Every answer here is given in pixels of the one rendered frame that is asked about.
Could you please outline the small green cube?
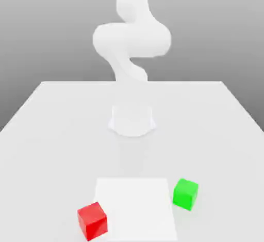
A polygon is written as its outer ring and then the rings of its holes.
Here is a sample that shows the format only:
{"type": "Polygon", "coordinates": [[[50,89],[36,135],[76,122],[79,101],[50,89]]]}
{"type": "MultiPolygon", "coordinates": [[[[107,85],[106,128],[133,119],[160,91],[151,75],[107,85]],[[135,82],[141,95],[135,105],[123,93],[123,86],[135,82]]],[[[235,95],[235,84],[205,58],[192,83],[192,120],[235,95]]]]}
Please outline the small green cube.
{"type": "Polygon", "coordinates": [[[191,211],[197,198],[198,189],[197,183],[180,179],[173,190],[173,204],[191,211]]]}

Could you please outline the small red cube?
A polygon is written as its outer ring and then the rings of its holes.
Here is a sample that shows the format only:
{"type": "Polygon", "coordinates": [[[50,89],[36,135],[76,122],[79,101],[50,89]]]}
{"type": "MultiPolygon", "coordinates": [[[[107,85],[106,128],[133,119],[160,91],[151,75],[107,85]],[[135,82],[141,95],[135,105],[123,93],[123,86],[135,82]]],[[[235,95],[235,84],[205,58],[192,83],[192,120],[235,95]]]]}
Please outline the small red cube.
{"type": "Polygon", "coordinates": [[[107,215],[98,202],[77,210],[79,226],[87,241],[108,232],[107,215]]]}

